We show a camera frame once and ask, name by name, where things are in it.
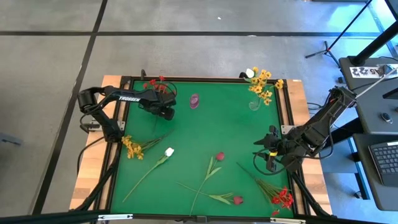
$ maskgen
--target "keyboard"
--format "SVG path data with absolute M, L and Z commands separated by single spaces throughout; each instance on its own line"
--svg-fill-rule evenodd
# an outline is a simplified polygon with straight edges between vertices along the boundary
M 369 146 L 381 183 L 398 187 L 398 141 Z

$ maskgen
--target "green leaf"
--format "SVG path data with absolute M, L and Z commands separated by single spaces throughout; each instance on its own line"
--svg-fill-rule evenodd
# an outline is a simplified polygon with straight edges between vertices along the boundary
M 207 168 L 206 176 L 208 176 L 210 174 L 212 166 L 213 166 L 213 156 L 210 158 L 210 164 L 209 164 L 209 168 Z
M 208 175 L 208 178 L 211 177 L 213 174 L 215 174 L 220 169 L 221 169 L 221 167 L 217 167 L 217 168 L 213 169 L 213 171 L 211 171 L 210 174 Z
M 230 196 L 234 195 L 234 193 L 228 193 L 228 194 L 224 194 L 224 195 L 220 195 L 220 197 L 222 198 L 229 198 Z
M 213 198 L 213 199 L 216 199 L 216 200 L 219 200 L 220 202 L 224 202 L 224 203 L 226 203 L 226 204 L 228 204 L 228 205 L 231 205 L 231 203 L 229 202 L 229 201 L 227 201 L 227 200 L 225 200 L 223 197 L 221 197 L 220 195 L 209 195 L 209 197 L 211 197 L 211 198 Z

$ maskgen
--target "sticker label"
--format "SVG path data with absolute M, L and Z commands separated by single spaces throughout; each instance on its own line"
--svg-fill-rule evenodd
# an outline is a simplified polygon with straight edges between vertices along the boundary
M 389 64 L 392 68 L 398 67 L 398 64 Z M 350 67 L 349 68 L 353 78 L 380 78 L 379 67 Z M 389 75 L 388 78 L 398 77 L 396 75 Z

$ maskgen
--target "black floor line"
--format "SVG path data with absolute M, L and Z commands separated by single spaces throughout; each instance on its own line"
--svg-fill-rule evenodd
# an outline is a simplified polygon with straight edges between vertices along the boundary
M 0 31 L 0 36 L 258 36 L 337 37 L 339 32 L 240 32 L 240 31 Z M 344 37 L 378 37 L 380 32 L 347 32 Z
M 108 0 L 102 1 L 101 7 L 99 9 L 98 17 L 97 17 L 97 20 L 96 20 L 94 28 L 93 28 L 93 32 L 98 32 L 98 29 L 100 28 L 101 20 L 103 18 L 103 14 L 104 14 L 107 2 L 108 2 Z M 83 57 L 83 61 L 81 63 L 79 74 L 76 77 L 76 82 L 75 82 L 75 85 L 73 86 L 72 93 L 71 93 L 67 108 L 63 114 L 61 124 L 59 126 L 57 135 L 54 139 L 54 143 L 51 148 L 51 153 L 50 153 L 51 157 L 49 157 L 49 160 L 47 161 L 47 165 L 45 166 L 44 173 L 42 175 L 42 178 L 40 179 L 39 186 L 37 187 L 36 195 L 32 202 L 32 214 L 33 215 L 38 215 L 38 214 L 42 213 L 42 209 L 43 209 L 43 206 L 45 203 L 45 199 L 47 198 L 47 193 L 50 188 L 52 177 L 54 175 L 55 168 L 57 167 L 57 162 L 58 162 L 58 159 L 61 154 L 62 145 L 63 145 L 63 142 L 67 135 L 68 126 L 69 126 L 70 120 L 72 118 L 73 110 L 75 108 L 77 95 L 80 91 L 81 84 L 83 83 L 87 65 L 88 65 L 88 62 L 91 57 L 91 52 L 93 51 L 95 39 L 96 39 L 96 36 L 92 35 L 88 41 L 88 45 L 87 45 L 86 52 Z

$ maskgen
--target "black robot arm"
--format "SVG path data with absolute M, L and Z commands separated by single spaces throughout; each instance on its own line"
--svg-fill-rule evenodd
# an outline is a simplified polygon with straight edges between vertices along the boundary
M 105 97 L 97 103 L 95 93 Z M 78 94 L 78 103 L 80 111 L 86 115 L 92 115 L 102 126 L 106 142 L 119 142 L 123 136 L 118 123 L 110 119 L 102 110 L 109 102 L 128 101 L 139 103 L 140 108 L 166 120 L 171 120 L 174 116 L 175 105 L 174 93 L 161 93 L 160 91 L 149 89 L 143 91 L 122 90 L 113 86 L 92 87 L 82 90 Z

